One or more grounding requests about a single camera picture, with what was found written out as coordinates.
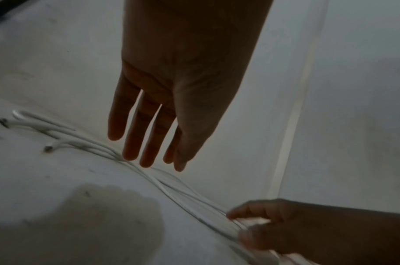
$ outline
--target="human hand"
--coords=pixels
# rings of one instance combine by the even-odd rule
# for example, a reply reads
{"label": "human hand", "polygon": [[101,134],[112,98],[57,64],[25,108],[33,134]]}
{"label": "human hand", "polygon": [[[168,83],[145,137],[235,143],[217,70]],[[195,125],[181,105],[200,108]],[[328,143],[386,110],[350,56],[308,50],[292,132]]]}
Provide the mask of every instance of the human hand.
{"label": "human hand", "polygon": [[123,150],[149,167],[175,118],[178,128],[164,156],[184,170],[212,135],[235,96],[271,0],[126,0],[122,71],[110,111],[108,137],[123,137],[139,94]]}
{"label": "human hand", "polygon": [[399,214],[262,200],[245,203],[227,217],[271,220],[240,232],[249,249],[298,253],[322,265],[400,264]]}

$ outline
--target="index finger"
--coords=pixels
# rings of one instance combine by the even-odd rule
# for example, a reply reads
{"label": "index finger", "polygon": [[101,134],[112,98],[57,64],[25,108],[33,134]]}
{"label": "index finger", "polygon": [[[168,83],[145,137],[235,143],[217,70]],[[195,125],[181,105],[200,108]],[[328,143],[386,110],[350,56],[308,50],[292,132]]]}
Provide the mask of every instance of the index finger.
{"label": "index finger", "polygon": [[256,200],[238,206],[226,213],[230,220],[246,218],[264,218],[272,222],[282,220],[279,200]]}

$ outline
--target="dark object in corner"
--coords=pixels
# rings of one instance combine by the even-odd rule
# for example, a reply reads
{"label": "dark object in corner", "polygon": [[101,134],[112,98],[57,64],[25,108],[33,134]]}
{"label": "dark object in corner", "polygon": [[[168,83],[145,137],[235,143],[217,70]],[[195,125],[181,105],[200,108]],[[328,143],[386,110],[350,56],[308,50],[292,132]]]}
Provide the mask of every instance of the dark object in corner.
{"label": "dark object in corner", "polygon": [[0,17],[27,0],[0,0]]}

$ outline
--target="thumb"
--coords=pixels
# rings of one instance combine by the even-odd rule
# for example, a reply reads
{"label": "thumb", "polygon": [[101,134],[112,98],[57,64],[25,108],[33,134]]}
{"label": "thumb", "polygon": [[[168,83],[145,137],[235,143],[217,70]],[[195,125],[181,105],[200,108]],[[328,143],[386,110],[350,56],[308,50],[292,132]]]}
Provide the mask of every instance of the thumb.
{"label": "thumb", "polygon": [[187,162],[194,158],[206,140],[207,137],[189,137],[183,132],[174,154],[175,170],[183,171]]}
{"label": "thumb", "polygon": [[287,224],[259,224],[239,233],[244,247],[256,250],[275,250],[281,254],[295,252],[294,232]]}

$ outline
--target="hand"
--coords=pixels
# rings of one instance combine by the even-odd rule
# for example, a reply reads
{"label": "hand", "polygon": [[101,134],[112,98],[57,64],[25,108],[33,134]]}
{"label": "hand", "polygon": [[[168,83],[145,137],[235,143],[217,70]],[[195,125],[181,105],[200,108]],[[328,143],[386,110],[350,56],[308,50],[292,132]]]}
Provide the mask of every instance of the hand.
{"label": "hand", "polygon": [[126,0],[122,71],[108,124],[111,140],[123,137],[129,112],[141,94],[125,159],[139,156],[158,112],[140,165],[153,164],[177,118],[164,162],[174,162],[177,171],[184,169],[235,96],[271,2]]}
{"label": "hand", "polygon": [[400,264],[399,214],[263,200],[227,217],[271,220],[239,234],[249,249],[298,253],[322,265]]}

